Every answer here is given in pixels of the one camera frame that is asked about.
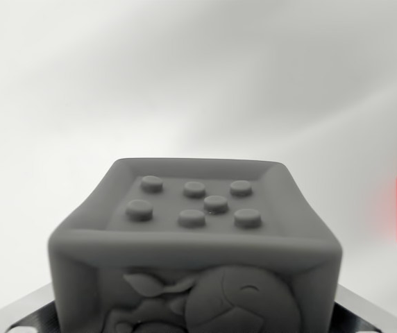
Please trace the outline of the black padded gripper right finger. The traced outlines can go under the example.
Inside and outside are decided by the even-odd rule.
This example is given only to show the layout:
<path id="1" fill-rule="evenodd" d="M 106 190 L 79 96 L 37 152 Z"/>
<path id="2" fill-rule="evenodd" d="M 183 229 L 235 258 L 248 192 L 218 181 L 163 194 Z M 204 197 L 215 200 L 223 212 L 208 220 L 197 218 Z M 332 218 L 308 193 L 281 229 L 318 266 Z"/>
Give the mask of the black padded gripper right finger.
<path id="1" fill-rule="evenodd" d="M 397 316 L 338 285 L 332 313 L 333 332 L 397 332 Z"/>

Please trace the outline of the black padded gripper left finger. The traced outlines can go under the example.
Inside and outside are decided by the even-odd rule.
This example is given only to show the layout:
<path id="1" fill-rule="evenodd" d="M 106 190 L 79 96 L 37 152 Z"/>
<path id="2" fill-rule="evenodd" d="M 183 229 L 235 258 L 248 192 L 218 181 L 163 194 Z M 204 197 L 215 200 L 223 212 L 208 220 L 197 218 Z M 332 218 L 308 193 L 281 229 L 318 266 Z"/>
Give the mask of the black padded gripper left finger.
<path id="1" fill-rule="evenodd" d="M 19 326 L 37 332 L 61 332 L 51 284 L 0 309 L 0 332 Z"/>

